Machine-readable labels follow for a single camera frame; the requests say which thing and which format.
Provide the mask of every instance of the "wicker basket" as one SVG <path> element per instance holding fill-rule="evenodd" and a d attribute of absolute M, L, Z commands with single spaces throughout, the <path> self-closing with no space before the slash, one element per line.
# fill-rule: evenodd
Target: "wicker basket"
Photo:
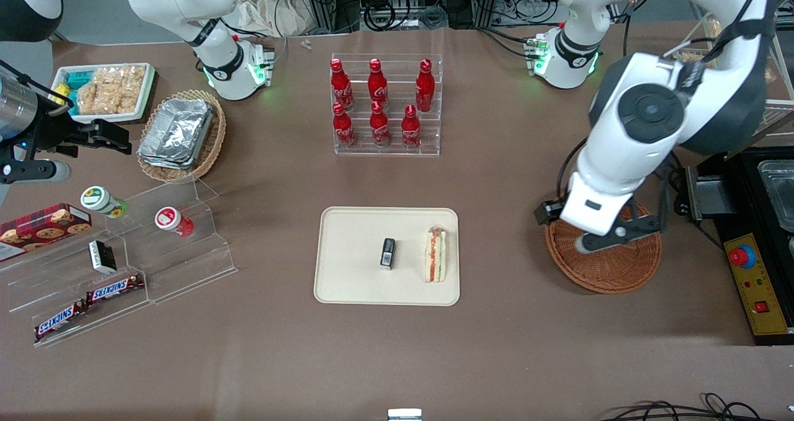
<path fill-rule="evenodd" d="M 193 175 L 193 178 L 196 179 L 201 178 L 202 176 L 206 175 L 207 172 L 209 172 L 212 165 L 215 163 L 215 160 L 218 159 L 218 155 L 221 153 L 223 138 L 226 136 L 226 116 L 223 114 L 223 110 L 221 109 L 221 104 L 218 103 L 218 99 L 206 93 L 205 91 L 182 91 L 173 94 L 167 100 L 169 99 L 201 99 L 208 104 L 211 104 L 213 107 L 213 118 L 212 122 L 210 122 L 211 127 L 207 132 L 207 138 L 204 139 L 204 146 L 202 146 L 201 153 L 198 156 L 198 164 L 192 170 L 165 169 L 164 167 L 155 167 L 145 163 L 143 160 L 141 160 L 141 156 L 138 156 L 138 163 L 141 165 L 141 169 L 144 171 L 144 173 L 146 173 L 148 177 L 155 180 L 170 182 L 184 178 L 187 175 Z M 166 101 L 164 100 L 161 102 L 161 104 L 157 105 L 157 108 L 149 115 L 149 119 L 146 121 L 146 126 L 144 127 L 144 131 L 141 135 L 141 140 L 145 138 L 149 128 L 151 128 L 151 122 L 154 121 L 157 111 L 161 109 L 165 102 Z"/>
<path fill-rule="evenodd" d="M 641 215 L 648 211 L 637 205 Z M 620 213 L 631 218 L 629 208 Z M 593 254 L 582 254 L 576 240 L 584 234 L 565 221 L 554 221 L 545 228 L 546 245 L 557 266 L 569 279 L 583 288 L 601 294 L 624 294 L 635 291 L 653 277 L 661 260 L 661 237 L 658 233 L 627 245 L 615 246 Z"/>

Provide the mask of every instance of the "cookie box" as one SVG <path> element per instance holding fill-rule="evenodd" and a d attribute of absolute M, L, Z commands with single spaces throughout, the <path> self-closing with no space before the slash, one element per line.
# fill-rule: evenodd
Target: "cookie box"
<path fill-rule="evenodd" d="M 0 226 L 0 262 L 91 230 L 91 216 L 60 203 Z"/>

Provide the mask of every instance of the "foil container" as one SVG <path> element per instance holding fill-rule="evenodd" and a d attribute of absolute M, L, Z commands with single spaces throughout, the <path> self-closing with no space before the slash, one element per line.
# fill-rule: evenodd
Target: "foil container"
<path fill-rule="evenodd" d="M 212 116 L 212 105 L 203 100 L 167 100 L 157 111 L 138 147 L 139 157 L 156 167 L 193 169 L 207 138 Z"/>

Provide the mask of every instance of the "clear acrylic shelf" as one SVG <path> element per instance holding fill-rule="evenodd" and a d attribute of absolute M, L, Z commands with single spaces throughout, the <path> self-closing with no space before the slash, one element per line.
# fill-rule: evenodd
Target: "clear acrylic shelf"
<path fill-rule="evenodd" d="M 85 299 L 88 291 L 137 273 L 144 275 L 145 288 L 94 303 L 84 314 L 35 343 L 36 347 L 49 347 L 236 272 L 229 244 L 215 231 L 207 205 L 216 197 L 204 182 L 188 177 L 128 198 L 128 211 L 121 218 L 102 221 L 100 215 L 93 214 L 94 227 L 104 226 L 101 231 L 69 238 L 62 246 L 32 252 L 0 269 L 9 280 L 9 310 L 31 317 L 33 328 Z M 193 234 L 179 237 L 158 229 L 154 215 L 165 206 L 174 206 L 190 218 L 195 225 Z M 115 274 L 106 276 L 91 268 L 88 243 L 93 240 L 113 248 Z M 35 339 L 32 328 L 31 342 Z"/>
<path fill-rule="evenodd" d="M 346 149 L 337 143 L 332 130 L 334 150 L 338 155 L 386 155 L 386 156 L 439 156 L 442 146 L 442 86 L 444 64 L 440 54 L 348 54 L 335 53 L 332 58 L 341 60 L 345 72 L 352 83 L 354 108 L 348 111 L 352 120 L 357 144 Z M 391 144 L 385 149 L 375 146 L 372 129 L 369 127 L 369 116 L 372 114 L 367 79 L 369 77 L 369 60 L 380 59 L 383 74 L 389 87 L 389 133 Z M 420 121 L 421 143 L 419 149 L 403 147 L 403 131 L 401 124 L 405 116 L 405 106 L 416 104 L 416 77 L 419 75 L 419 62 L 423 58 L 433 62 L 433 77 L 436 88 L 433 96 L 433 107 L 427 113 L 417 113 Z M 334 105 L 334 91 L 329 88 L 331 105 Z M 329 107 L 329 124 L 334 114 Z"/>

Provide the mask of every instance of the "brown table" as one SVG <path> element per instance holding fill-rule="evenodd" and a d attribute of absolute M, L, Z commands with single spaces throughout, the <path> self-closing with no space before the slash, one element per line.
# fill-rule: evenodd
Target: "brown table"
<path fill-rule="evenodd" d="M 690 25 L 633 26 L 630 50 L 662 53 Z M 563 276 L 534 224 L 587 135 L 585 111 L 622 36 L 607 35 L 598 70 L 572 91 L 528 78 L 519 57 L 474 31 L 311 37 L 311 51 L 294 39 L 272 87 L 223 102 L 229 132 L 205 177 L 240 272 L 52 348 L 34 350 L 30 319 L 0 311 L 3 419 L 383 419 L 389 407 L 422 407 L 431 420 L 598 419 L 643 399 L 700 407 L 703 391 L 787 417 L 794 350 L 749 346 L 725 256 L 695 227 L 673 217 L 652 282 L 598 296 Z M 334 155 L 334 51 L 444 54 L 440 158 Z M 55 52 L 57 66 L 150 62 L 156 102 L 207 88 L 182 43 Z M 120 196 L 157 184 L 108 150 L 83 149 L 71 165 L 66 183 L 12 187 L 0 218 L 74 203 L 92 184 Z M 640 200 L 655 205 L 657 187 L 649 180 Z M 341 205 L 454 209 L 460 301 L 317 302 L 320 214 Z"/>

